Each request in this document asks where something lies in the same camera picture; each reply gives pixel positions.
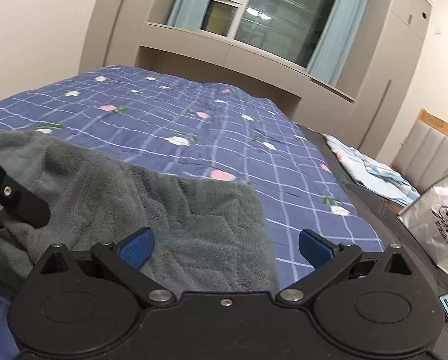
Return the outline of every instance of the metal screw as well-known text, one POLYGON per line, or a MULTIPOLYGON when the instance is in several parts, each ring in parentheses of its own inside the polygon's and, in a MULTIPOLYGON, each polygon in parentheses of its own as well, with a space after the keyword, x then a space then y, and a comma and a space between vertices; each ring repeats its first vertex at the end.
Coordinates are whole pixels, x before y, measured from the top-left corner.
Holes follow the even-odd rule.
POLYGON ((221 305, 223 306, 232 306, 233 301, 232 299, 222 299, 221 300, 221 305))
POLYGON ((163 303, 167 302, 168 300, 171 300, 171 298, 172 298, 172 292, 165 289, 164 290, 155 289, 154 291, 151 291, 149 293, 149 299, 154 302, 163 303))
POLYGON ((304 297, 302 291, 293 288, 285 289, 280 293, 280 297, 288 302, 297 302, 304 297))

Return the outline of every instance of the circular cap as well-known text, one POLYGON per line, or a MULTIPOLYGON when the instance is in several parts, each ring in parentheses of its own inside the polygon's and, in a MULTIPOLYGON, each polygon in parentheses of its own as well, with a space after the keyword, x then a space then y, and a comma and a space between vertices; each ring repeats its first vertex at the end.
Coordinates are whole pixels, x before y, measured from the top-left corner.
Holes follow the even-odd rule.
POLYGON ((9 309, 9 329, 24 347, 68 359, 109 346, 138 317, 136 298, 116 283, 84 275, 43 276, 46 280, 22 290, 9 309))
POLYGON ((82 291, 66 291, 53 294, 41 305, 41 312, 54 322, 78 322, 92 315, 97 299, 82 291))
POLYGON ((395 323, 410 314, 409 302, 390 292, 369 292, 355 301, 355 310, 366 320, 376 323, 395 323))
POLYGON ((233 301, 232 299, 222 299, 221 300, 221 305, 223 306, 232 306, 233 301))
POLYGON ((288 302, 297 302, 304 297, 302 291, 293 288, 285 289, 280 293, 280 297, 288 302))
POLYGON ((154 291, 151 291, 149 293, 149 299, 152 300, 153 302, 163 303, 167 302, 168 300, 171 300, 171 298, 172 298, 172 292, 165 289, 164 290, 155 289, 154 291))
POLYGON ((444 324, 425 279, 387 272, 327 287, 313 311, 329 337, 362 357, 411 357, 433 345, 444 324))

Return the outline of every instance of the blue gripper pad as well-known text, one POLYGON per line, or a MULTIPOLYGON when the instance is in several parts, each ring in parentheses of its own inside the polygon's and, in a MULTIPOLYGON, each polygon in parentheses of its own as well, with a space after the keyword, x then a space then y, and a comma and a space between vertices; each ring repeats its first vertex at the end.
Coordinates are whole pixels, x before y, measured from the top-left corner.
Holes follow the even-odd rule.
POLYGON ((153 253, 154 245, 154 232, 148 228, 119 249, 119 258, 138 269, 153 253))
POLYGON ((317 269, 334 257, 338 246, 312 230, 304 229, 299 234, 299 250, 301 255, 317 269))

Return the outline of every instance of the white wall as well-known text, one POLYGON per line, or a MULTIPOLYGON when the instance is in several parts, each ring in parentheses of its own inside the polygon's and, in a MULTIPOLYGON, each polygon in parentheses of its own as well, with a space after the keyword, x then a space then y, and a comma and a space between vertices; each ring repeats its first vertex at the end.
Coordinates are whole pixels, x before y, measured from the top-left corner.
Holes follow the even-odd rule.
POLYGON ((448 122, 448 0, 434 1, 415 75, 378 161, 393 160, 422 108, 448 122))
POLYGON ((78 73, 96 0, 0 0, 0 99, 78 73))

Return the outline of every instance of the window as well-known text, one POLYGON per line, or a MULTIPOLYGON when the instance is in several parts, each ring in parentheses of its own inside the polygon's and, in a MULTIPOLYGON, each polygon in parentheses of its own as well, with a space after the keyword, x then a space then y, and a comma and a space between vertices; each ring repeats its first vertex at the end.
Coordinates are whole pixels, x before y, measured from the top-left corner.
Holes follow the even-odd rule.
POLYGON ((306 67, 335 0, 210 0, 202 30, 306 67))

